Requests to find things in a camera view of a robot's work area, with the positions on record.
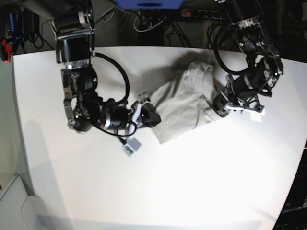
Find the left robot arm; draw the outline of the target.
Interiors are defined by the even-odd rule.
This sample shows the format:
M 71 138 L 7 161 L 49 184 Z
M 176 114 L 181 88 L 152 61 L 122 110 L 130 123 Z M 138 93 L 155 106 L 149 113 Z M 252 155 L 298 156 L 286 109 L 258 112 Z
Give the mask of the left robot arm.
M 230 111 L 261 114 L 264 106 L 259 102 L 259 96 L 271 97 L 284 73 L 279 51 L 265 24 L 264 10 L 257 0 L 219 0 L 217 3 L 227 22 L 213 41 L 213 51 L 219 66 L 227 73 L 227 85 L 213 100 L 213 108 L 222 114 Z M 247 68 L 244 70 L 229 69 L 219 54 L 219 47 L 233 35 L 246 56 Z

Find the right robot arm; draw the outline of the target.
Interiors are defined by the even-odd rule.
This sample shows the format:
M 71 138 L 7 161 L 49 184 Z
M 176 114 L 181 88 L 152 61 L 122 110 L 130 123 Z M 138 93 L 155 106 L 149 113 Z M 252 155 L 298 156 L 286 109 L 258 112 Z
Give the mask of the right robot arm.
M 130 82 L 125 70 L 114 59 L 95 52 L 93 7 L 89 0 L 26 0 L 23 6 L 51 22 L 56 61 L 65 66 L 61 77 L 69 128 L 84 133 L 95 127 L 127 143 L 138 128 L 152 128 L 161 122 L 148 100 L 127 108 Z M 104 101 L 96 92 L 98 76 L 91 63 L 94 57 L 111 63 L 122 75 L 125 95 L 121 100 Z

